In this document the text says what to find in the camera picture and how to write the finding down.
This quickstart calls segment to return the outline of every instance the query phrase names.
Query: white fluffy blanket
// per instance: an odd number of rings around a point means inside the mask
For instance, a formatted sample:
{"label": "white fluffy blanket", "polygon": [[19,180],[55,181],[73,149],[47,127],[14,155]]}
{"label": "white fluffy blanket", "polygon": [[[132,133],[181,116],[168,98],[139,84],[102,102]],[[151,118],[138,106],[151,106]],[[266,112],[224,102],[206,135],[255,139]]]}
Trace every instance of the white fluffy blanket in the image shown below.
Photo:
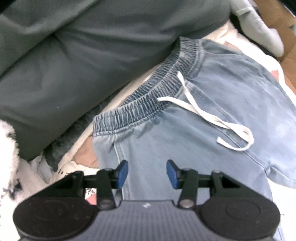
{"label": "white fluffy blanket", "polygon": [[45,187],[31,166],[19,158],[13,127],[0,120],[0,241],[20,238],[13,211],[18,203]]}

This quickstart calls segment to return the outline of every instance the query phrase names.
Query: jeans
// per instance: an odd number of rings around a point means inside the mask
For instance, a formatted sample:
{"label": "jeans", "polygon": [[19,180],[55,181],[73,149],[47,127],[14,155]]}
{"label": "jeans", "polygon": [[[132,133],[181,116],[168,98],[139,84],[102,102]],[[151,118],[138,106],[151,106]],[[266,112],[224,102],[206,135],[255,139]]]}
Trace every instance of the jeans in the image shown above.
{"label": "jeans", "polygon": [[[158,97],[187,101],[177,72],[199,107],[223,121],[248,127],[254,144],[232,130]],[[272,199],[267,178],[296,188],[296,109],[275,78],[260,64],[210,40],[180,38],[166,61],[117,109],[94,118],[94,151],[100,168],[129,162],[124,199],[178,200],[166,175],[166,161],[200,174],[221,170]],[[209,198],[201,190],[198,203]]]}

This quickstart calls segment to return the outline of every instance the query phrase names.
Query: white sheet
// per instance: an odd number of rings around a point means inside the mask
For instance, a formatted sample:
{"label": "white sheet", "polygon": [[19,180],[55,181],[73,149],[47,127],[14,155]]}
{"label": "white sheet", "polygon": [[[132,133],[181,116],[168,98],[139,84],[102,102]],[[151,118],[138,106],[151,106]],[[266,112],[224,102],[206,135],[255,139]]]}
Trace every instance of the white sheet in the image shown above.
{"label": "white sheet", "polygon": [[[205,38],[211,39],[220,44],[228,42],[236,47],[238,47],[244,54],[248,55],[262,66],[264,66],[268,71],[278,70],[279,71],[279,83],[287,93],[292,102],[296,105],[296,96],[287,87],[284,80],[283,70],[280,64],[272,57],[264,54],[256,45],[252,44],[244,36],[240,35],[238,31],[234,28],[230,21],[228,21],[224,26],[209,34]],[[150,75],[157,68],[154,67],[141,77],[136,80],[131,81],[121,92],[103,109],[102,112],[117,108],[124,100],[135,91],[142,83],[149,79]],[[82,133],[77,142],[73,145],[70,151],[65,154],[59,163],[58,169],[62,170],[59,173],[55,173],[50,180],[53,183],[61,178],[63,178],[66,173],[73,172],[76,170],[84,171],[85,174],[94,174],[98,169],[87,168],[82,165],[77,165],[72,161],[73,156],[83,144],[87,137],[92,135],[93,126],[90,124],[87,129]],[[287,241],[296,240],[296,189],[286,188],[278,184],[273,183],[268,180],[271,186],[273,200],[278,206],[281,214],[282,228]]]}

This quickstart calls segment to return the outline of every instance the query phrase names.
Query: drawstring tie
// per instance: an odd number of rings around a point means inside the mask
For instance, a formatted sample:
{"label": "drawstring tie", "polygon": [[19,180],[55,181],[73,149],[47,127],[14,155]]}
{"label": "drawstring tie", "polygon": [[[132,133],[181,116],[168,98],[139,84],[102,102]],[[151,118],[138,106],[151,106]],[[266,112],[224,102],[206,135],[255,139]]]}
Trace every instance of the drawstring tie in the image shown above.
{"label": "drawstring tie", "polygon": [[181,72],[178,72],[177,77],[183,85],[185,96],[188,99],[188,101],[190,102],[190,104],[187,102],[184,102],[182,100],[170,97],[170,96],[157,98],[158,101],[172,102],[172,103],[174,103],[186,110],[189,110],[189,111],[201,116],[206,121],[208,121],[216,126],[233,130],[240,138],[244,139],[248,143],[243,148],[235,148],[235,147],[231,146],[230,144],[228,144],[226,141],[224,141],[221,137],[218,137],[217,142],[219,144],[221,144],[222,146],[225,146],[226,148],[236,150],[236,151],[245,151],[254,143],[254,137],[253,137],[253,134],[249,128],[247,128],[243,125],[225,122],[225,121],[221,120],[220,118],[218,118],[217,116],[209,114],[209,113],[203,111],[202,109],[200,109],[198,107],[195,99],[191,95],[190,91],[185,86],[185,80],[184,80],[184,77],[181,74]]}

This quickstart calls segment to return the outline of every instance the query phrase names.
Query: jeans seam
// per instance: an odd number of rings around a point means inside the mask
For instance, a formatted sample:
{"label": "jeans seam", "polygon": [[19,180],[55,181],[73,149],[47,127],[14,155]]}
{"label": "jeans seam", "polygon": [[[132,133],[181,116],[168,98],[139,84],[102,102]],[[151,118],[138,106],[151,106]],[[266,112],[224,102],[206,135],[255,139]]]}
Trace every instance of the jeans seam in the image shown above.
{"label": "jeans seam", "polygon": [[187,75],[188,75],[188,76],[190,76],[190,74],[191,74],[194,70],[196,70],[196,69],[200,70],[200,68],[197,68],[197,63],[199,63],[199,62],[201,61],[201,59],[200,59],[200,57],[201,57],[201,53],[204,53],[204,51],[205,51],[205,50],[204,50],[204,47],[203,47],[202,44],[201,44],[201,41],[196,42],[195,46],[196,46],[196,50],[195,50],[195,58],[194,58],[194,62],[193,62],[193,64],[191,65],[189,71],[187,72]]}
{"label": "jeans seam", "polygon": [[285,98],[288,100],[289,104],[291,105],[291,107],[296,111],[296,106],[292,103],[291,99],[287,96],[286,92],[283,90],[283,88],[281,87],[281,85],[275,81],[274,83],[270,80],[268,74],[270,74],[270,72],[261,64],[259,64],[258,62],[256,62],[255,60],[253,60],[252,58],[250,58],[249,56],[245,55],[243,52],[240,53],[233,53],[233,54],[215,54],[215,53],[211,53],[208,52],[206,50],[204,50],[206,53],[208,54],[212,54],[215,56],[222,56],[222,55],[232,55],[235,58],[242,58],[246,61],[248,61],[249,63],[255,65],[255,67],[260,71],[260,73],[276,88],[278,88],[278,90],[285,96]]}
{"label": "jeans seam", "polygon": [[[219,130],[220,132],[222,132],[224,135],[226,135],[234,144],[236,144],[239,147],[242,147],[234,138],[232,138],[231,136],[229,136],[224,130],[221,130],[220,128],[218,128],[217,126],[211,124],[214,128],[216,128],[217,130]],[[258,158],[255,158],[255,155],[250,152],[250,150],[245,150],[244,151],[251,159],[253,159],[257,164],[259,164],[261,167],[263,167],[264,172],[266,171],[266,169],[268,168],[268,166],[262,162],[261,160],[259,160]]]}
{"label": "jeans seam", "polygon": [[276,168],[275,166],[272,166],[272,169],[277,170],[277,172],[279,172],[284,178],[286,178],[287,180],[289,180],[289,182],[296,183],[296,180],[295,179],[288,178],[284,173],[282,173],[281,171],[279,171],[278,168]]}
{"label": "jeans seam", "polygon": [[235,53],[211,53],[211,52],[208,52],[206,50],[204,50],[206,53],[208,54],[211,54],[211,55],[214,55],[214,56],[232,56],[234,58],[241,58],[243,57],[243,52],[235,52]]}
{"label": "jeans seam", "polygon": [[[120,164],[120,162],[122,160],[125,160],[125,157],[124,157],[123,151],[121,149],[120,143],[118,141],[118,135],[116,133],[114,133],[114,137],[115,137],[114,150],[115,150],[115,153],[116,153],[118,164]],[[125,181],[125,185],[126,185],[126,195],[125,195],[124,192],[122,192],[122,199],[125,199],[125,198],[130,199],[130,193],[131,192],[130,192],[130,188],[129,188],[128,178]]]}
{"label": "jeans seam", "polygon": [[[204,94],[204,96],[206,96],[213,104],[214,104],[214,107],[217,111],[219,111],[219,113],[221,114],[221,116],[226,120],[226,121],[229,121],[229,122],[232,122],[232,123],[239,123],[230,113],[228,113],[226,110],[224,110],[218,103],[216,103],[215,101],[213,101],[211,98],[209,98],[198,86],[194,85],[195,88]],[[222,132],[224,135],[226,135],[233,143],[235,143],[236,145],[238,145],[239,147],[242,147],[241,145],[238,144],[238,141],[236,138],[232,138],[230,137],[227,132],[223,129],[220,129],[218,128],[217,126],[215,126],[214,124],[211,124],[211,126],[213,126],[214,128],[216,128],[217,130],[219,130],[220,132]],[[264,162],[262,162],[261,160],[257,160],[257,158],[255,159],[254,157],[251,157],[256,163],[258,163],[259,165],[261,165],[263,168],[264,168],[264,171],[266,171],[266,168],[268,168],[268,166],[264,164]]]}

